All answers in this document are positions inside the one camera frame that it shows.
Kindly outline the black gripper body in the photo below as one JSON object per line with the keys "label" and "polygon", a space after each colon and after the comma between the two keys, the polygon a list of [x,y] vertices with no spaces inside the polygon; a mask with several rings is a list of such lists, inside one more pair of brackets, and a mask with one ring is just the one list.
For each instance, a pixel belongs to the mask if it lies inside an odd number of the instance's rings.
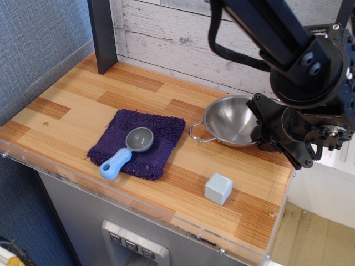
{"label": "black gripper body", "polygon": [[272,100],[255,94],[252,140],[262,151],[281,152],[299,170],[324,148],[339,150],[354,135],[354,39],[339,24],[304,28],[302,52],[288,66],[268,54]]}

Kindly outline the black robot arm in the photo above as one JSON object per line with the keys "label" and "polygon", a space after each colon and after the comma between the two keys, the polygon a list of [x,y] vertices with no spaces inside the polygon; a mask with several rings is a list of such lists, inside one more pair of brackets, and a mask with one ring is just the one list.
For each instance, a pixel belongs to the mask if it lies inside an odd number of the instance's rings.
{"label": "black robot arm", "polygon": [[283,153],[297,170],[324,147],[339,150],[354,135],[354,40],[339,23],[303,27],[284,1],[220,1],[270,66],[276,100],[257,93],[252,137]]}

